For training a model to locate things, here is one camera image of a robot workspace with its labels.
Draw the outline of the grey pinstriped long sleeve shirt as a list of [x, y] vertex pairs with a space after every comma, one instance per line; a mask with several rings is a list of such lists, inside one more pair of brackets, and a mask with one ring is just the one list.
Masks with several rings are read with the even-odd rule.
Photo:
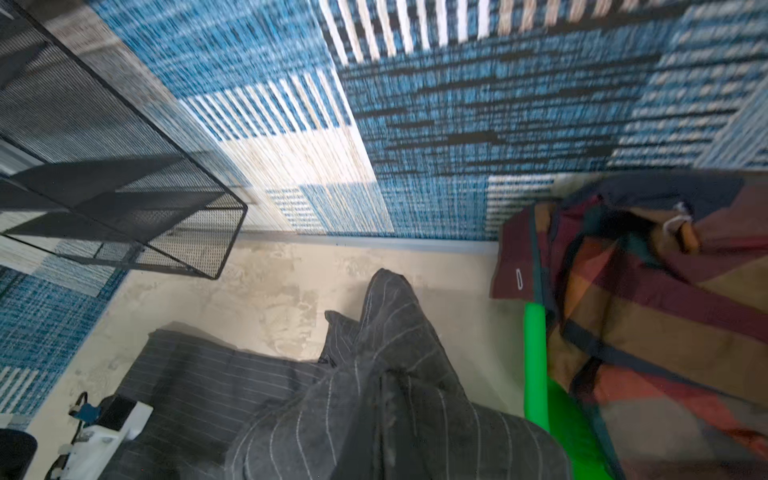
[[569, 479], [537, 425], [472, 403], [408, 281], [382, 269], [359, 320], [335, 311], [317, 361], [153, 332], [119, 392], [149, 404], [107, 479], [346, 479], [344, 441], [369, 377], [394, 372], [411, 411], [418, 479]]

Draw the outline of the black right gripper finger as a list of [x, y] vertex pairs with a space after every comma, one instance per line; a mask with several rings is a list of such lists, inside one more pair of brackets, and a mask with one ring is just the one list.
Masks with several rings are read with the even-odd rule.
[[346, 479], [418, 479], [411, 411], [394, 372], [369, 377], [344, 441]]

